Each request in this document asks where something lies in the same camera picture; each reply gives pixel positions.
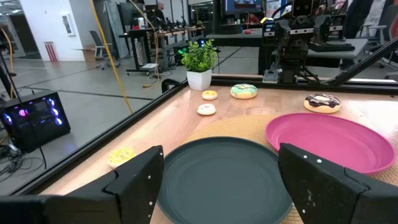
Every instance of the dark green plate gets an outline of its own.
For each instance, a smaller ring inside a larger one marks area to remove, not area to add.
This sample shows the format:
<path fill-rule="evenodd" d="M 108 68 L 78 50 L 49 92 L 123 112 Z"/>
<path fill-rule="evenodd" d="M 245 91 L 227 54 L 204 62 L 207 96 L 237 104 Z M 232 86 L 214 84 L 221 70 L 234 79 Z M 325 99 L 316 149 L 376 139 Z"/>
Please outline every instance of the dark green plate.
<path fill-rule="evenodd" d="M 279 223 L 290 211 L 271 150 L 240 138 L 186 143 L 165 158 L 158 204 L 181 224 Z"/>

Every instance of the blue light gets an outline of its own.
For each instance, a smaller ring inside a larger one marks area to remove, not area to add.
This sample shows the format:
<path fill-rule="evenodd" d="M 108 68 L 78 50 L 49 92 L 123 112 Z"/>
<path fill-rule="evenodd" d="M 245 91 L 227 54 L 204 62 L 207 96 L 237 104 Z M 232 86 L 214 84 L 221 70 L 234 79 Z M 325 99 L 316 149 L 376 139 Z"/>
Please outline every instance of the blue light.
<path fill-rule="evenodd" d="M 55 124 L 56 124 L 56 125 L 61 125 L 62 123 L 63 123 L 63 122 L 62 122 L 61 119 L 55 118 Z"/>
<path fill-rule="evenodd" d="M 54 108 L 52 108 L 51 109 L 51 113 L 54 115 L 54 116 L 58 116 L 60 113 L 56 110 L 56 109 L 54 109 Z"/>
<path fill-rule="evenodd" d="M 8 116 L 8 114 L 3 114 L 3 118 L 7 124 L 12 125 L 12 119 L 10 116 Z"/>
<path fill-rule="evenodd" d="M 47 100 L 47 102 L 48 102 L 49 104 L 51 104 L 52 106 L 55 105 L 55 102 L 54 102 L 51 98 L 49 98 L 49 100 Z"/>

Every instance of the green leaves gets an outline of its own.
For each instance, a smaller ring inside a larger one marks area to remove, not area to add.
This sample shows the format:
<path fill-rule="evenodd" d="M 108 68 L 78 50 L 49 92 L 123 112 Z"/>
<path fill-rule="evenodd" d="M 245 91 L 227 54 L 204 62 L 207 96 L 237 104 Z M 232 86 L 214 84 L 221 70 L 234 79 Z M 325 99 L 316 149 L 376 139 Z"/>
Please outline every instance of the green leaves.
<path fill-rule="evenodd" d="M 188 71 L 204 72 L 213 66 L 217 56 L 216 48 L 211 46 L 213 41 L 213 39 L 206 41 L 203 47 L 200 47 L 197 41 L 189 42 L 189 51 L 182 54 L 181 61 Z"/>

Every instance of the small donut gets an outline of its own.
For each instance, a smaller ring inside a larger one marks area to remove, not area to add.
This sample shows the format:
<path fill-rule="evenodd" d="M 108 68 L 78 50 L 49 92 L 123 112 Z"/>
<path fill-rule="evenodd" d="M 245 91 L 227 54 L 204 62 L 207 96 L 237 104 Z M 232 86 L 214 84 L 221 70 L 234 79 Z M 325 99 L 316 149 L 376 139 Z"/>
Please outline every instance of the small donut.
<path fill-rule="evenodd" d="M 120 149 L 113 150 L 111 153 L 109 153 L 108 165 L 115 169 L 121 164 L 132 159 L 134 156 L 136 156 L 136 153 L 134 150 L 128 147 L 122 147 Z"/>
<path fill-rule="evenodd" d="M 250 99 L 257 95 L 257 88 L 249 84 L 237 84 L 231 88 L 231 96 L 236 99 Z"/>
<path fill-rule="evenodd" d="M 217 92 L 213 90 L 207 90 L 201 94 L 201 97 L 203 97 L 203 99 L 205 100 L 215 100 L 217 99 L 217 96 L 218 96 Z"/>
<path fill-rule="evenodd" d="M 341 101 L 332 95 L 314 94 L 305 98 L 304 107 L 312 112 L 330 114 L 340 110 Z"/>
<path fill-rule="evenodd" d="M 216 108 L 211 103 L 200 105 L 198 108 L 198 114 L 201 115 L 212 115 L 216 112 Z"/>

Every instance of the wooden table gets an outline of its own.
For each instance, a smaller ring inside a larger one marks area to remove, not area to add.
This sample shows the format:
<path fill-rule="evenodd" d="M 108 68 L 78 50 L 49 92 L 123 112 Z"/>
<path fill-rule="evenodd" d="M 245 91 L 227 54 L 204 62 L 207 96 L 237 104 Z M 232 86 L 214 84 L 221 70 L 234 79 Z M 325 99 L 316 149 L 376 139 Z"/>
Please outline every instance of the wooden table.
<path fill-rule="evenodd" d="M 212 101 L 217 112 L 212 116 L 197 113 L 199 105 L 209 103 L 201 97 L 201 91 L 184 88 L 151 114 L 75 167 L 67 175 L 44 190 L 42 194 L 64 195 L 111 171 L 106 161 L 111 150 L 132 146 L 142 153 L 151 146 L 163 145 L 168 154 L 192 132 L 221 119 L 245 114 L 282 115 L 308 112 L 303 107 L 304 98 L 314 92 L 297 90 L 258 89 L 250 100 L 236 100 L 229 94 L 230 87 L 211 86 L 218 92 Z M 398 98 L 386 95 L 362 95 L 329 93 L 342 101 L 342 108 L 334 116 L 361 123 L 385 136 L 398 149 Z M 154 210 L 151 223 L 172 223 L 160 211 Z"/>
<path fill-rule="evenodd" d="M 197 41 L 198 39 L 204 39 L 205 36 L 203 35 L 203 32 L 200 35 L 195 35 L 194 32 L 197 30 L 203 30 L 204 27 L 186 27 L 185 30 L 188 32 L 188 40 L 189 41 Z"/>
<path fill-rule="evenodd" d="M 186 31 L 185 30 L 179 30 L 179 31 L 174 31 L 174 32 L 158 32 L 157 37 L 169 37 L 171 35 L 176 35 L 176 34 L 184 34 Z"/>

